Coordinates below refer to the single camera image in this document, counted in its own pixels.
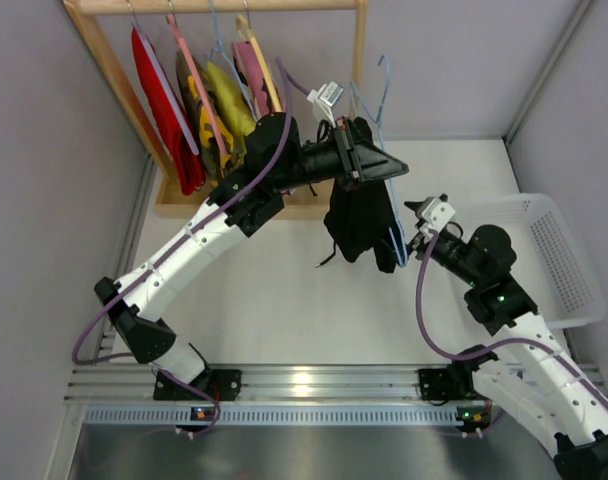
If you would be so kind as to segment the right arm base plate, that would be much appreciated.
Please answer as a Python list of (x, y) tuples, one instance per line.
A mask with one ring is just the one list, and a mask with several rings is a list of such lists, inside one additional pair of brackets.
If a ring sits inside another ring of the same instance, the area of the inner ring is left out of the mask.
[(421, 399), (434, 406), (460, 400), (457, 384), (447, 368), (425, 368), (417, 371)]

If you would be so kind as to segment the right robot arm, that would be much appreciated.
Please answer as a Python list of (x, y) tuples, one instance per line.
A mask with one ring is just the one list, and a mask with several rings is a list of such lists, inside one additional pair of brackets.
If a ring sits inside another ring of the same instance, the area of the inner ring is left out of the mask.
[[(449, 232), (455, 211), (445, 194), (406, 207), (417, 218), (406, 249), (420, 260), (415, 310), (420, 333), (450, 360), (457, 384), (499, 405), (546, 450), (563, 479), (608, 479), (608, 398), (582, 373), (511, 273), (517, 256), (508, 233), (478, 227), (469, 240)], [(468, 285), (468, 312), (490, 335), (488, 345), (458, 354), (441, 348), (423, 316), (431, 262)]]

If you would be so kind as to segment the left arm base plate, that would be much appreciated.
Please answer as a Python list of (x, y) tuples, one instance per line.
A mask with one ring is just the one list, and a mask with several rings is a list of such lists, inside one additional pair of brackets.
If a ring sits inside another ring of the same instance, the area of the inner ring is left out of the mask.
[[(210, 369), (203, 372), (190, 385), (216, 401), (234, 401), (241, 390), (242, 372), (237, 369)], [(157, 373), (153, 399), (189, 401), (203, 400), (203, 397), (178, 385), (163, 373)]]

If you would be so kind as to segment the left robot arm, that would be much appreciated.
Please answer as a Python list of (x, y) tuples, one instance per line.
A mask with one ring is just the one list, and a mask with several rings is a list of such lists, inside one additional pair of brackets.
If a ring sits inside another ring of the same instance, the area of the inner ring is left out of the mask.
[(94, 291), (134, 359), (158, 369), (183, 387), (211, 382), (203, 355), (164, 321), (173, 299), (208, 265), (251, 237), (284, 208), (290, 189), (331, 180), (348, 194), (383, 187), (409, 167), (372, 140), (366, 121), (341, 118), (328, 137), (302, 143), (289, 113), (262, 117), (246, 138), (243, 165), (227, 175), (195, 215), (139, 268)]

